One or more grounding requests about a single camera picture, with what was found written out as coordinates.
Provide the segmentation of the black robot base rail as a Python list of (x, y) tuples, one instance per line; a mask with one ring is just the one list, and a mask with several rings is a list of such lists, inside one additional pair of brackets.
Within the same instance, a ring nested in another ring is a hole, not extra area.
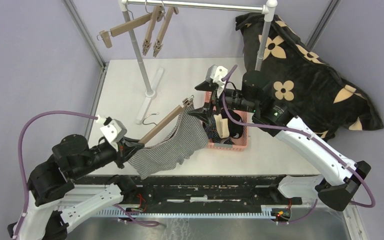
[(146, 214), (257, 214), (262, 207), (301, 206), (300, 197), (288, 199), (275, 189), (274, 176), (131, 176), (134, 192), (126, 207)]

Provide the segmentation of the beige hanger of striped underwear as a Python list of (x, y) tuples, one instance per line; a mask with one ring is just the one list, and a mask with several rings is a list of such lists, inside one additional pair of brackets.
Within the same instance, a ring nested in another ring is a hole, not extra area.
[(144, 41), (142, 43), (142, 54), (146, 56), (152, 45), (152, 34), (156, 26), (156, 22), (161, 21), (164, 16), (164, 8), (162, 5), (156, 5), (153, 11), (150, 13), (149, 25), (145, 34)]

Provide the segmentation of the beige hanger of grey underwear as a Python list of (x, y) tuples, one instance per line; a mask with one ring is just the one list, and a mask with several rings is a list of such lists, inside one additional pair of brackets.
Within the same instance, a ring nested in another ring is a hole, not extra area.
[(174, 120), (179, 114), (181, 114), (186, 107), (193, 103), (194, 95), (185, 98), (181, 104), (173, 109), (168, 115), (166, 115), (155, 127), (153, 127), (145, 136), (143, 136), (138, 143), (146, 144), (153, 137), (155, 137), (163, 128), (165, 128), (172, 120)]

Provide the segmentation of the dark blue striped underwear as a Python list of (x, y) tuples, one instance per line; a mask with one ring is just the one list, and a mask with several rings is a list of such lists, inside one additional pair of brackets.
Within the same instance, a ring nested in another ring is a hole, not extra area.
[(216, 144), (227, 144), (227, 145), (233, 145), (234, 142), (230, 137), (221, 138), (216, 127), (216, 122), (214, 117), (212, 116), (212, 119), (210, 120), (209, 124), (206, 124), (205, 122), (202, 122), (202, 127), (204, 131), (207, 134), (207, 137), (209, 140), (211, 140), (213, 143)]

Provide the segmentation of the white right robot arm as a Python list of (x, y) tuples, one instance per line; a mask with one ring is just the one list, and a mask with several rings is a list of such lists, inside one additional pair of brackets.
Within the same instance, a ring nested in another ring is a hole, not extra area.
[(251, 113), (251, 127), (284, 142), (319, 172), (314, 176), (279, 176), (268, 191), (270, 200), (281, 204), (291, 198), (310, 198), (335, 211), (343, 211), (352, 204), (359, 187), (367, 187), (365, 178), (371, 166), (340, 154), (276, 97), (277, 93), (290, 92), (294, 85), (273, 83), (262, 72), (253, 70), (243, 75), (241, 89), (230, 89), (227, 87), (230, 76), (230, 73), (209, 73), (195, 89), (209, 92), (210, 100), (189, 114), (208, 124), (216, 114), (230, 110)]

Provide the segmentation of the beige hanger of black underwear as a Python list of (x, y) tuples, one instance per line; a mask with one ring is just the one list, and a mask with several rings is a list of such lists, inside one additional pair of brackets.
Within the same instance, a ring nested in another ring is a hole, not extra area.
[(173, 15), (178, 15), (178, 14), (179, 14), (179, 9), (177, 7), (170, 6), (168, 8), (167, 13), (165, 14), (163, 23), (161, 25), (161, 29), (157, 35), (156, 41), (155, 41), (154, 46), (153, 46), (152, 56), (154, 58), (157, 57), (157, 55), (160, 53), (160, 51), (163, 47), (163, 40), (164, 40), (164, 37), (166, 35), (166, 32), (168, 30), (168, 26), (171, 22)]

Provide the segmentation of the black underwear beige waistband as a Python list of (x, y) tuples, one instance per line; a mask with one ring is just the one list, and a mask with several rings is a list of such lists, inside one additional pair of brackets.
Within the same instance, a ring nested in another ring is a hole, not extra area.
[(227, 112), (223, 109), (220, 114), (214, 114), (215, 129), (218, 135), (222, 138), (239, 139), (243, 136), (244, 127), (236, 124), (234, 121), (241, 123), (242, 118), (239, 114), (231, 109)]

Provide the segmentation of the grey striped underwear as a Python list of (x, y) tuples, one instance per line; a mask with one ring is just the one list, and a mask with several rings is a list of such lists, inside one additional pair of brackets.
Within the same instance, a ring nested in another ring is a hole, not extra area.
[(162, 142), (145, 147), (130, 158), (128, 163), (141, 179), (161, 171), (173, 170), (194, 152), (207, 147), (209, 139), (201, 121), (188, 114), (194, 109), (193, 104), (184, 109), (178, 116), (175, 127)]

